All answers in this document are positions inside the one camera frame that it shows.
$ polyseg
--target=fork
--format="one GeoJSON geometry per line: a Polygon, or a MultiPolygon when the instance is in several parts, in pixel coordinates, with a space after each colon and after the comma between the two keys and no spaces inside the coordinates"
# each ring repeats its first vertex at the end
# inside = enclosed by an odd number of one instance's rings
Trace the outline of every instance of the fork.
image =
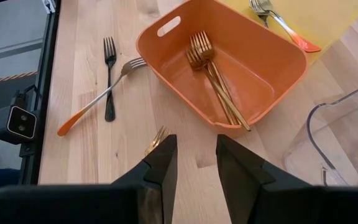
{"type": "Polygon", "coordinates": [[[248,123],[245,121],[244,117],[241,115],[240,111],[236,108],[236,106],[234,106],[233,102],[229,99],[228,95],[219,86],[217,81],[214,79],[213,74],[210,73],[210,71],[213,71],[213,68],[211,68],[211,66],[210,66],[211,64],[207,63],[204,56],[199,54],[195,49],[193,49],[191,47],[189,49],[186,49],[186,57],[187,57],[187,60],[189,61],[190,66],[194,70],[204,71],[209,82],[211,82],[214,90],[217,91],[218,94],[222,97],[225,104],[227,104],[227,106],[230,108],[230,110],[233,112],[233,114],[236,116],[236,118],[240,121],[241,125],[247,131],[250,131],[251,129],[250,129],[248,123]]]}
{"type": "MultiPolygon", "coordinates": [[[[214,50],[212,48],[211,42],[208,39],[208,36],[206,35],[206,32],[201,31],[201,32],[196,33],[195,35],[191,36],[190,37],[190,45],[193,49],[197,50],[197,52],[199,54],[203,55],[206,58],[207,63],[211,64],[211,68],[213,68],[213,70],[211,72],[213,73],[215,79],[220,84],[220,86],[223,89],[223,91],[225,92],[225,94],[228,95],[229,99],[231,101],[233,101],[229,94],[229,91],[227,90],[227,86],[226,86],[226,83],[225,83],[222,75],[219,73],[219,70],[217,69],[215,63],[212,61],[212,58],[214,56],[214,50]]],[[[226,117],[229,120],[229,123],[230,124],[239,124],[236,122],[237,121],[236,117],[231,112],[230,108],[227,107],[227,105],[225,104],[224,100],[221,98],[220,95],[218,95],[218,98],[221,102],[224,113],[226,114],[226,117]]]]}
{"type": "Polygon", "coordinates": [[[144,151],[144,156],[149,155],[150,152],[152,152],[170,134],[171,134],[171,131],[168,128],[166,128],[165,126],[162,126],[160,128],[160,130],[158,131],[158,133],[155,135],[153,141],[150,143],[150,145],[144,151]]]}
{"type": "MultiPolygon", "coordinates": [[[[249,5],[254,12],[258,10],[255,6],[255,0],[249,0],[249,5]]],[[[261,15],[258,15],[258,17],[259,17],[259,19],[261,19],[264,22],[265,27],[269,28],[269,25],[267,24],[268,15],[261,14],[261,15]]]]}
{"type": "Polygon", "coordinates": [[[125,63],[125,65],[121,69],[121,74],[117,78],[117,80],[112,84],[107,90],[102,92],[99,96],[97,96],[93,101],[88,103],[86,106],[84,106],[82,109],[79,110],[76,114],[74,114],[70,119],[68,119],[66,122],[64,122],[59,130],[57,131],[57,134],[59,136],[64,136],[70,128],[78,121],[80,117],[82,117],[95,103],[97,103],[105,94],[109,93],[117,84],[118,82],[126,75],[132,73],[136,69],[146,66],[146,62],[143,60],[143,58],[135,58],[130,60],[129,62],[125,63]]]}
{"type": "Polygon", "coordinates": [[[290,35],[292,41],[296,43],[302,50],[308,53],[319,52],[321,48],[317,45],[312,44],[308,40],[301,37],[294,30],[292,30],[283,20],[281,16],[279,16],[275,11],[273,11],[273,5],[270,0],[254,0],[255,7],[252,10],[257,15],[266,15],[272,16],[290,35]]]}
{"type": "MultiPolygon", "coordinates": [[[[116,46],[112,37],[103,39],[103,50],[104,50],[104,62],[108,66],[108,84],[107,87],[111,86],[111,68],[117,61],[116,46]]],[[[108,122],[116,119],[116,112],[114,109],[114,100],[112,98],[112,91],[109,91],[106,100],[106,111],[104,112],[104,119],[108,122]]]]}

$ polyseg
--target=black fork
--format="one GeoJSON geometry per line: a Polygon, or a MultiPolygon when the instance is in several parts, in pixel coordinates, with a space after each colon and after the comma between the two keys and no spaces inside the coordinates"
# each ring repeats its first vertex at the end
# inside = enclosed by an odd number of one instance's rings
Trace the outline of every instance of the black fork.
{"type": "MultiPolygon", "coordinates": [[[[116,46],[112,37],[107,37],[103,39],[104,45],[104,62],[108,66],[108,88],[111,86],[111,68],[116,63],[117,52],[116,46]]],[[[107,94],[106,102],[106,112],[104,114],[104,119],[106,121],[114,121],[116,119],[116,111],[114,109],[114,101],[112,99],[112,91],[107,94]]]]}

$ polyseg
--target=camera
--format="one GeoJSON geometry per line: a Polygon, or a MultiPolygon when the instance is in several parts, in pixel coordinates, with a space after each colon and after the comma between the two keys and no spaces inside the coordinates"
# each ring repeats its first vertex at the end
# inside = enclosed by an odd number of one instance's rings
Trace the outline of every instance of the camera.
{"type": "Polygon", "coordinates": [[[0,140],[11,144],[34,140],[37,116],[25,110],[26,96],[17,91],[11,105],[0,109],[0,140]]]}

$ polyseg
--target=gold fork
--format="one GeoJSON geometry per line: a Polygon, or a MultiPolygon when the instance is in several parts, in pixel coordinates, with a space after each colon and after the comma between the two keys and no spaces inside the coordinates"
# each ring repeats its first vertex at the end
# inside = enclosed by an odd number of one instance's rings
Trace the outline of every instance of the gold fork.
{"type": "Polygon", "coordinates": [[[210,64],[206,62],[206,59],[197,53],[197,51],[193,48],[186,49],[186,56],[190,63],[190,66],[194,70],[203,70],[205,75],[207,76],[209,82],[211,82],[213,88],[217,93],[222,97],[223,101],[227,106],[230,108],[230,110],[234,113],[236,118],[240,121],[241,125],[247,130],[250,131],[250,127],[248,123],[245,121],[244,117],[242,117],[240,111],[234,106],[233,102],[229,99],[227,94],[222,90],[222,88],[219,86],[217,81],[214,79],[213,74],[210,73],[213,68],[211,68],[210,64]]]}
{"type": "MultiPolygon", "coordinates": [[[[220,84],[221,88],[227,94],[229,99],[233,101],[233,99],[230,96],[229,91],[227,90],[226,82],[224,81],[222,75],[219,73],[218,68],[216,67],[215,63],[212,61],[212,58],[214,57],[214,50],[212,48],[212,44],[208,39],[208,36],[206,35],[205,31],[201,31],[193,36],[190,37],[190,45],[193,49],[196,49],[197,52],[204,56],[207,60],[207,63],[210,63],[211,68],[213,68],[212,71],[210,71],[214,78],[217,80],[217,82],[220,84]]],[[[237,122],[236,116],[232,113],[232,111],[227,107],[225,103],[223,103],[220,96],[219,100],[222,103],[223,110],[226,114],[227,119],[229,120],[230,124],[239,124],[240,122],[237,122]]]]}
{"type": "Polygon", "coordinates": [[[168,128],[166,128],[165,126],[162,126],[160,128],[160,130],[158,131],[157,135],[154,137],[153,141],[150,143],[150,145],[144,151],[144,156],[149,155],[149,153],[152,152],[170,134],[171,134],[171,131],[168,128]]]}

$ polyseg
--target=orange plastic tub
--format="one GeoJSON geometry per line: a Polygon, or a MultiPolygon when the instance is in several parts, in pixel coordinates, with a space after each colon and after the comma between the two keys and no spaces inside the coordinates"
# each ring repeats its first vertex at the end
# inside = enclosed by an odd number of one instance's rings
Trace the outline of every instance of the orange plastic tub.
{"type": "Polygon", "coordinates": [[[146,28],[137,50],[156,76],[219,134],[245,133],[230,125],[205,74],[191,69],[185,55],[190,36],[205,30],[213,58],[234,104],[249,124],[262,118],[305,73],[306,55],[295,44],[215,0],[190,0],[146,28]],[[158,30],[180,23],[165,35],[158,30]]]}

